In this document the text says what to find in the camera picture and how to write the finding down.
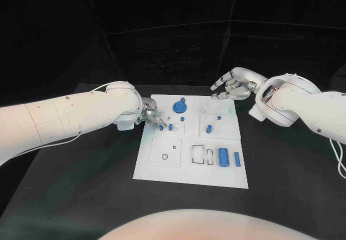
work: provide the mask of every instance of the white cable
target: white cable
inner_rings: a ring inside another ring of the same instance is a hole
[[[42,148],[48,148],[48,147],[52,147],[52,146],[58,146],[58,145],[62,145],[62,144],[68,144],[71,143],[74,140],[76,140],[79,138],[81,134],[76,135],[76,137],[69,140],[69,141],[65,141],[65,142],[61,142],[61,143],[56,143],[56,144],[52,144],[52,145],[45,145],[45,146],[39,146],[27,151],[23,151],[22,153],[19,153],[16,156],[13,156],[13,158],[16,158],[17,156],[23,155],[23,154],[27,154],[29,152],[37,150],[37,149],[42,149]]]
[[[91,90],[91,92],[97,91],[99,88],[102,88],[102,87],[105,87],[105,86],[108,86],[110,84],[114,84],[114,83],[115,83],[115,81],[108,82],[107,84],[98,86],[94,90]]]
[[[329,142],[330,142],[330,145],[332,145],[332,148],[333,148],[333,153],[334,153],[336,160],[337,160],[337,171],[339,171],[340,176],[346,179],[346,176],[345,176],[343,173],[342,173],[342,168],[343,168],[343,170],[345,170],[345,172],[346,172],[346,167],[345,167],[345,165],[342,164],[343,155],[345,155],[343,147],[342,147],[342,144],[336,141],[336,143],[337,143],[337,145],[339,145],[339,148],[340,148],[340,156],[337,156],[337,150],[336,150],[336,147],[334,147],[334,144],[333,144],[332,139],[329,139]]]

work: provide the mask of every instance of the blue cylinder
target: blue cylinder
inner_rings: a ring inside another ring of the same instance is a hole
[[[208,127],[206,127],[206,133],[209,134],[210,132],[212,132],[212,125],[208,125]]]
[[[235,159],[235,166],[239,167],[241,166],[241,159],[239,159],[239,153],[236,151],[234,152],[234,159]]]
[[[218,149],[218,161],[221,167],[229,167],[229,152],[226,148]]]
[[[173,111],[174,111],[177,114],[182,114],[182,113],[186,112],[186,109],[187,109],[186,99],[182,97],[180,101],[177,101],[177,102],[173,104]]]

